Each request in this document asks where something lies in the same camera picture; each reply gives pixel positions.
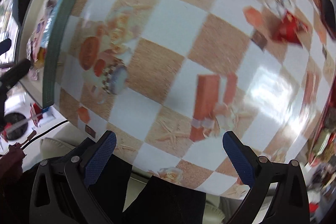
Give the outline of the red snack packet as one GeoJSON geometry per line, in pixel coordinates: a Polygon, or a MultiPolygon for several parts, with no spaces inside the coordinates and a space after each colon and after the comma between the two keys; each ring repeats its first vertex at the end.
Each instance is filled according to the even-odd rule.
{"type": "Polygon", "coordinates": [[[307,24],[287,10],[280,24],[272,34],[272,40],[278,43],[289,43],[302,47],[298,34],[307,33],[308,30],[309,27],[307,24]]]}

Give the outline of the green rimmed white box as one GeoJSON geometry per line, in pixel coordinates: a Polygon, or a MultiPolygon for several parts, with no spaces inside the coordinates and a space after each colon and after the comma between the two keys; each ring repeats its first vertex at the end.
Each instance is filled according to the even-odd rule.
{"type": "MultiPolygon", "coordinates": [[[[38,21],[43,16],[47,1],[48,0],[30,0],[17,38],[15,61],[20,61],[27,57],[27,42],[37,27],[38,21]]],[[[33,81],[28,76],[25,76],[20,80],[26,92],[29,93],[31,98],[43,109],[54,104],[54,84],[56,81],[60,48],[68,18],[75,2],[76,0],[60,0],[54,9],[56,12],[50,26],[45,63],[41,69],[39,79],[33,81]]]]}

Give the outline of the light blue snack packet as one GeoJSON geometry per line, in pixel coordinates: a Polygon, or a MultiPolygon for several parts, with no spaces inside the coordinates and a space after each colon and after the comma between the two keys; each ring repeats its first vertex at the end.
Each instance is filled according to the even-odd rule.
{"type": "Polygon", "coordinates": [[[63,0],[51,0],[51,1],[54,1],[54,5],[47,8],[46,26],[43,31],[42,39],[40,42],[40,47],[44,49],[47,49],[48,47],[50,36],[51,36],[51,31],[55,24],[55,20],[56,20],[57,14],[60,9],[60,5],[63,0]]]}

